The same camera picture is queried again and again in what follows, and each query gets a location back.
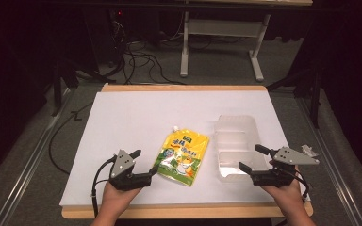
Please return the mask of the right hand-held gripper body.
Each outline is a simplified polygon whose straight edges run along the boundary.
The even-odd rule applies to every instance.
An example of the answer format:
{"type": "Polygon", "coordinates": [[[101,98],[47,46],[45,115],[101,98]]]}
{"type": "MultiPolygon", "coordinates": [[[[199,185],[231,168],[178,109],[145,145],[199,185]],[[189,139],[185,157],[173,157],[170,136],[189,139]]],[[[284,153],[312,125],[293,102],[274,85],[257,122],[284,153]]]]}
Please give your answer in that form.
{"type": "Polygon", "coordinates": [[[296,178],[297,165],[319,165],[318,159],[288,147],[275,150],[271,156],[272,168],[268,170],[253,170],[250,177],[255,186],[289,186],[296,178]]]}

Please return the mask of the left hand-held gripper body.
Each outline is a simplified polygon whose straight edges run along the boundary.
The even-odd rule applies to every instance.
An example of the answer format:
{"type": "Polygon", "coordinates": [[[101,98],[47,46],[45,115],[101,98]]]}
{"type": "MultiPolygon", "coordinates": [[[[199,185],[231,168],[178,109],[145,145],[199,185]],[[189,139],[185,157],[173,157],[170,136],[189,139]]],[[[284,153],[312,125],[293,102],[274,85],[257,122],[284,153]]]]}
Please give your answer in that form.
{"type": "Polygon", "coordinates": [[[117,190],[129,191],[151,184],[152,176],[148,172],[140,174],[133,172],[136,165],[135,159],[125,150],[119,150],[109,174],[109,182],[117,190]]]}

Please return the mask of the clear plastic container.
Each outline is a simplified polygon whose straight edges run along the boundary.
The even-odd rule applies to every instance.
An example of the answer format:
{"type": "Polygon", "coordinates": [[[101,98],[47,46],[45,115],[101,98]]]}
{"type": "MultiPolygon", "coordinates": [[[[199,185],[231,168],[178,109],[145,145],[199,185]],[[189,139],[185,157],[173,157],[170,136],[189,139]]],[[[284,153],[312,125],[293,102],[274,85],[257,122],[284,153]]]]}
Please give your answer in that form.
{"type": "Polygon", "coordinates": [[[267,157],[255,149],[261,143],[256,121],[249,115],[220,115],[214,125],[220,180],[238,183],[249,175],[239,169],[242,162],[252,170],[267,170],[267,157]]]}

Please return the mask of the yellow spouted sauce pouch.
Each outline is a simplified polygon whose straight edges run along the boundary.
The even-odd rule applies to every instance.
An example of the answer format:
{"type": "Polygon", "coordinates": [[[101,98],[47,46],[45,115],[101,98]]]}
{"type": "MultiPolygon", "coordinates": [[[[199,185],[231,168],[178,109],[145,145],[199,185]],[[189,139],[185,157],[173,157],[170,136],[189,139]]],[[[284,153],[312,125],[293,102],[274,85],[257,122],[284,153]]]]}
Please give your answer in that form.
{"type": "Polygon", "coordinates": [[[156,161],[157,173],[184,186],[192,186],[203,162],[209,137],[177,126],[167,135],[156,161]]]}

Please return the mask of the person's left hand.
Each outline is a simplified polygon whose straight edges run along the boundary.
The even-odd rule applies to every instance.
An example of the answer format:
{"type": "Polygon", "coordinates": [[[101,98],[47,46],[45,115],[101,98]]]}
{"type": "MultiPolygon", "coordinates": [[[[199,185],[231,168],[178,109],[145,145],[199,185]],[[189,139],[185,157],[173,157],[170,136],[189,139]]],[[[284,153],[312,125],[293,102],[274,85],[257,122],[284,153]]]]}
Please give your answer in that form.
{"type": "Polygon", "coordinates": [[[140,188],[117,190],[111,183],[106,183],[98,216],[117,219],[140,192],[140,188]]]}

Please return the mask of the person's right hand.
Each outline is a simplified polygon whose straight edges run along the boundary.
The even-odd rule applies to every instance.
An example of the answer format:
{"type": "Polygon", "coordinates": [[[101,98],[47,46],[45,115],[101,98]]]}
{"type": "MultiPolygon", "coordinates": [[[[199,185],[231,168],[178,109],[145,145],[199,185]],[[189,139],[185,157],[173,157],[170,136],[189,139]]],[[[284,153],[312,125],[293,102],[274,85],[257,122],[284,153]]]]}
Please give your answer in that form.
{"type": "Polygon", "coordinates": [[[297,180],[293,180],[289,186],[261,186],[261,188],[274,198],[286,218],[300,218],[306,213],[297,180]]]}

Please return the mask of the crumpled white paper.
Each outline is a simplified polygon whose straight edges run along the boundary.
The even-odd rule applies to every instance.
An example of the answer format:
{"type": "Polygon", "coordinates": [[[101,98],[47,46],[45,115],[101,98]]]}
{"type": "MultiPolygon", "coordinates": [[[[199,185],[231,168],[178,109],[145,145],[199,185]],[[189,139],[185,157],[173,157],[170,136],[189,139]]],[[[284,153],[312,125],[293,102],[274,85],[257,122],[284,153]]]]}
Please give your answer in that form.
{"type": "Polygon", "coordinates": [[[308,155],[308,156],[310,156],[310,157],[318,156],[318,154],[315,153],[315,152],[313,151],[313,149],[312,149],[310,146],[308,146],[308,145],[303,145],[303,146],[302,146],[302,151],[303,151],[303,153],[305,153],[306,155],[308,155]]]}

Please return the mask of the white table cover sheet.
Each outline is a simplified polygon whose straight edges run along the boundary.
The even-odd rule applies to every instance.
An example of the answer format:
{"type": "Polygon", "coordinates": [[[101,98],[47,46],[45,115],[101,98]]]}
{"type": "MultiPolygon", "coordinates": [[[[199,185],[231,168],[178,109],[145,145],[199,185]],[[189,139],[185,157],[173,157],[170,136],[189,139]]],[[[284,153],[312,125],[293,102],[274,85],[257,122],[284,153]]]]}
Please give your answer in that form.
{"type": "MultiPolygon", "coordinates": [[[[60,204],[91,204],[91,193],[106,179],[102,165],[119,150],[141,152],[134,171],[148,171],[174,127],[213,137],[219,116],[249,115],[256,121],[260,142],[279,149],[287,145],[272,100],[265,90],[120,91],[97,93],[60,204]]],[[[221,180],[215,144],[210,142],[192,186],[155,175],[150,186],[133,200],[135,205],[270,202],[271,196],[249,177],[221,180]]]]}

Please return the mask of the black metal stand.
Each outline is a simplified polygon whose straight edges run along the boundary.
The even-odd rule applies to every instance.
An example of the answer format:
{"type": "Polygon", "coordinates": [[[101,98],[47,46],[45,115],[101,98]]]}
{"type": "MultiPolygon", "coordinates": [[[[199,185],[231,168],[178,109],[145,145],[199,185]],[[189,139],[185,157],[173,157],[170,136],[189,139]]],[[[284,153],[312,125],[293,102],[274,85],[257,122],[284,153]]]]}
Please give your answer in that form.
{"type": "Polygon", "coordinates": [[[303,69],[266,86],[266,89],[268,91],[273,91],[289,85],[295,85],[295,89],[293,91],[295,97],[310,98],[309,119],[312,124],[318,128],[319,107],[321,105],[321,69],[317,69],[316,67],[303,69]]]}
{"type": "Polygon", "coordinates": [[[80,72],[88,75],[89,77],[105,83],[115,83],[115,80],[110,79],[110,76],[119,71],[121,67],[115,67],[108,73],[101,74],[97,71],[90,70],[75,61],[66,57],[60,57],[53,68],[53,93],[54,93],[54,112],[53,115],[57,116],[59,110],[63,106],[62,102],[62,87],[61,83],[64,82],[68,89],[76,89],[79,86],[77,76],[80,72]]]}

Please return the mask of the black computer tower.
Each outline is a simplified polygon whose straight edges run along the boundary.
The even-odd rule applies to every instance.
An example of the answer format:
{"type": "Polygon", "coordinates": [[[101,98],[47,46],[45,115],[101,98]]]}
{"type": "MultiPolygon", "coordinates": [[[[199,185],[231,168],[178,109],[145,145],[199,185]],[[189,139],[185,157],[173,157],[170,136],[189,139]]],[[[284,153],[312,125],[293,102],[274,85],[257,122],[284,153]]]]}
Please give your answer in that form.
{"type": "Polygon", "coordinates": [[[112,18],[108,8],[87,8],[83,10],[90,43],[96,64],[114,68],[120,64],[123,47],[123,30],[112,18]]]}

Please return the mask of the silver metal floor rail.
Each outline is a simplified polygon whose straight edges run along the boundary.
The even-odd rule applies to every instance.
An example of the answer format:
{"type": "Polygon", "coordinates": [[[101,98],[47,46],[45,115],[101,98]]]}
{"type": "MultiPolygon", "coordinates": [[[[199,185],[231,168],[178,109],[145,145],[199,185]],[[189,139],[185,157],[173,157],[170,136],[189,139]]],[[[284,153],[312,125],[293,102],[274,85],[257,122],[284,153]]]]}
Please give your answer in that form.
{"type": "Polygon", "coordinates": [[[49,123],[43,130],[41,138],[39,139],[31,155],[28,157],[25,167],[17,178],[13,189],[10,191],[5,203],[0,210],[0,226],[8,225],[8,222],[10,221],[15,209],[18,206],[18,203],[23,197],[38,165],[41,162],[42,156],[44,154],[44,148],[53,136],[53,131],[61,117],[63,108],[72,99],[74,92],[75,89],[66,88],[60,95],[62,98],[62,106],[57,110],[56,115],[51,117],[49,123]]]}
{"type": "Polygon", "coordinates": [[[345,213],[348,216],[349,221],[353,226],[362,226],[362,214],[360,213],[358,206],[354,200],[351,190],[342,178],[340,170],[337,168],[337,164],[325,143],[325,140],[321,134],[321,131],[315,126],[314,122],[310,119],[310,112],[307,103],[302,98],[297,98],[296,103],[300,110],[304,114],[304,118],[308,123],[311,133],[316,139],[319,146],[319,153],[321,154],[322,164],[327,170],[327,173],[332,181],[334,189],[340,199],[345,213]]]}

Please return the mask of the white metal desk frame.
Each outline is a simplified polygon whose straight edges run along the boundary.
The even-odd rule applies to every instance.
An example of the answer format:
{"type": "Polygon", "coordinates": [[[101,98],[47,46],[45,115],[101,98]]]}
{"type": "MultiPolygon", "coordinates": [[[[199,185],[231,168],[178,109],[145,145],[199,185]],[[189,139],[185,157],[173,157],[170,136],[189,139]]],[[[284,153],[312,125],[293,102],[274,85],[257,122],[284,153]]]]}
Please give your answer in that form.
{"type": "Polygon", "coordinates": [[[262,82],[264,76],[258,61],[258,54],[266,34],[271,15],[266,14],[260,22],[224,21],[208,19],[191,19],[184,13],[183,48],[181,52],[180,76],[189,74],[189,36],[223,36],[237,38],[255,38],[255,48],[249,51],[255,80],[262,82]]]}

